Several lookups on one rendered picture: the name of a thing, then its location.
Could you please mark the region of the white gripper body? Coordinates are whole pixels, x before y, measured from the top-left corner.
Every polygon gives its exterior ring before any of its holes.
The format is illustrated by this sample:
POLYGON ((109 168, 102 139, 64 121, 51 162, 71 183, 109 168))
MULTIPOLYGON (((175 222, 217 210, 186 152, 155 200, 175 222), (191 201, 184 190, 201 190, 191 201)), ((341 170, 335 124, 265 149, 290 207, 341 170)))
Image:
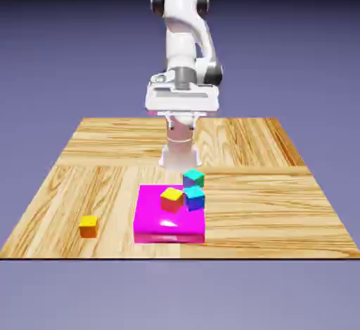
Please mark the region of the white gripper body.
POLYGON ((219 87, 190 83, 190 89, 178 90, 173 82, 149 82, 145 109, 151 115, 215 113, 219 110, 219 87))

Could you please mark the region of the small cyan green cube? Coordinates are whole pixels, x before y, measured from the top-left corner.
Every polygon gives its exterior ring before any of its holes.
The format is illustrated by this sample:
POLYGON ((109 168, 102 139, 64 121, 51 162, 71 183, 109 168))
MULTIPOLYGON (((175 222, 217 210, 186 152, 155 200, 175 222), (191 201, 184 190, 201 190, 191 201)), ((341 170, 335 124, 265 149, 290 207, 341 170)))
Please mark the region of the small cyan green cube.
POLYGON ((193 187, 199 186, 200 188, 204 187, 205 177, 201 171, 197 169, 190 169, 189 171, 182 174, 183 187, 193 187))

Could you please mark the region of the small cyan blue cube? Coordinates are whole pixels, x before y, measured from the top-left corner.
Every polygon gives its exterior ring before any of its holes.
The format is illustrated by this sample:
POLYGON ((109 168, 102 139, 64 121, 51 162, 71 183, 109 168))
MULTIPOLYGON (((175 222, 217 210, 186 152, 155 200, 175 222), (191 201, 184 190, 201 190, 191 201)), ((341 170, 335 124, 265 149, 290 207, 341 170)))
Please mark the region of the small cyan blue cube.
POLYGON ((184 197, 189 211, 202 210, 205 207, 205 193, 200 186, 184 188, 184 197))

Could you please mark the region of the small yellow red cube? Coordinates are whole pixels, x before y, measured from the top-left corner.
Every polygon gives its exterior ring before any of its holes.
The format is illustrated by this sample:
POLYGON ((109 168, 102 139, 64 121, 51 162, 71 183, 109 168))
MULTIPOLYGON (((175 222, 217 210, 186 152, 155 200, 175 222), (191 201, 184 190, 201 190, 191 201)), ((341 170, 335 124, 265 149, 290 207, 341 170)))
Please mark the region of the small yellow red cube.
POLYGON ((182 189, 167 187, 160 194, 160 208, 164 211, 176 213, 184 204, 184 192, 182 189))

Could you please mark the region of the small yellow orange cube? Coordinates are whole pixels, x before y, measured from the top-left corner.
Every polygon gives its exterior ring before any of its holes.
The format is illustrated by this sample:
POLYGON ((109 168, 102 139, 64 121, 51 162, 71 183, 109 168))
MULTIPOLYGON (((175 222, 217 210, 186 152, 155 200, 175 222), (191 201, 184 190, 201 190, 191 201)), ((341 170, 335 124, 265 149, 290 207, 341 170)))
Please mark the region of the small yellow orange cube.
POLYGON ((79 223, 79 233, 84 239, 93 239, 98 234, 98 217, 94 215, 82 216, 79 223))

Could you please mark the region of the large magenta box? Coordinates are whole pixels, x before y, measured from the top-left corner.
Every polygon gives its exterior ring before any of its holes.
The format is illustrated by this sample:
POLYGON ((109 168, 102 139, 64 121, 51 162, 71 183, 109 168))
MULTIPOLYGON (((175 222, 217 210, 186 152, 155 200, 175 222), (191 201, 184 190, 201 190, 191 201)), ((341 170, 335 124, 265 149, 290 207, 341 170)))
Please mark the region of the large magenta box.
POLYGON ((181 184, 141 184, 134 214, 135 243, 203 243, 205 207, 189 211, 184 204, 176 213, 160 208, 160 194, 167 188, 182 189, 181 184))

